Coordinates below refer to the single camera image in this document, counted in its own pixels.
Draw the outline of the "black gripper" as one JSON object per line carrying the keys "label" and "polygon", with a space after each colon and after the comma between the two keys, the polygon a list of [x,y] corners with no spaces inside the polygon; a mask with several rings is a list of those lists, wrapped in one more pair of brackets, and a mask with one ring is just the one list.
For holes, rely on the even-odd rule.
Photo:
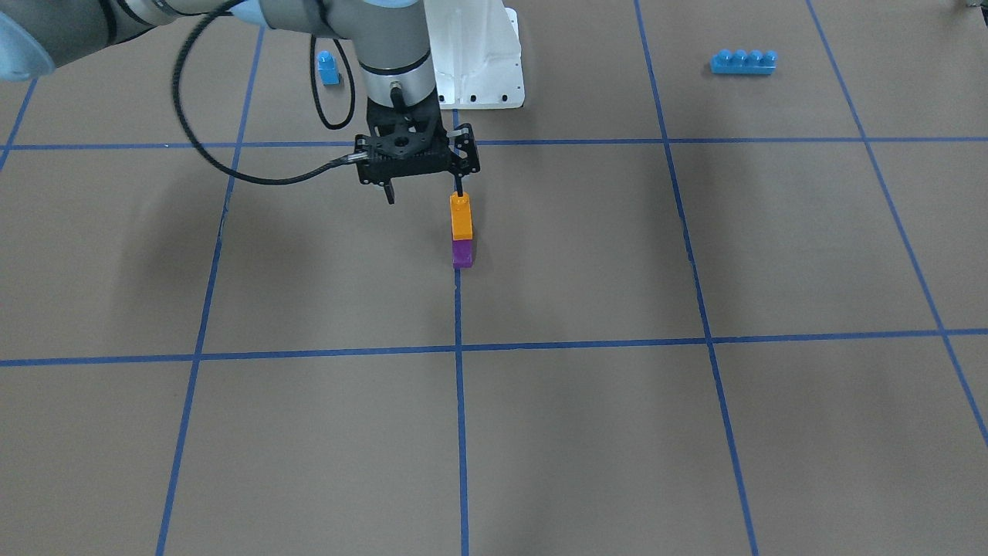
{"label": "black gripper", "polygon": [[361,183],[384,186],[386,202],[394,205],[393,179],[448,172],[455,176],[455,196],[465,197],[463,177],[481,170],[470,124],[445,129],[438,100],[406,110],[370,100],[366,114],[370,133],[355,138],[355,151],[366,155],[356,163]]}

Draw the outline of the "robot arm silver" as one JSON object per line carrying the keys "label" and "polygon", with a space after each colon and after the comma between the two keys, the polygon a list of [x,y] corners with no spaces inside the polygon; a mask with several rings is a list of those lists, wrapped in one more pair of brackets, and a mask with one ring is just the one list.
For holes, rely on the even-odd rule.
{"label": "robot arm silver", "polygon": [[[4,1],[2,80],[49,76],[182,20],[190,25],[171,69],[172,109],[188,144],[230,178],[286,187],[352,165],[361,183],[380,187],[392,202],[395,179],[448,173],[462,195],[462,180],[480,172],[472,127],[445,126],[422,1]],[[202,38],[225,20],[306,36],[310,45],[349,43],[353,59],[343,61],[343,77],[350,95],[366,95],[367,121],[349,154],[294,176],[265,178],[240,172],[207,149],[187,114],[184,78]]]}

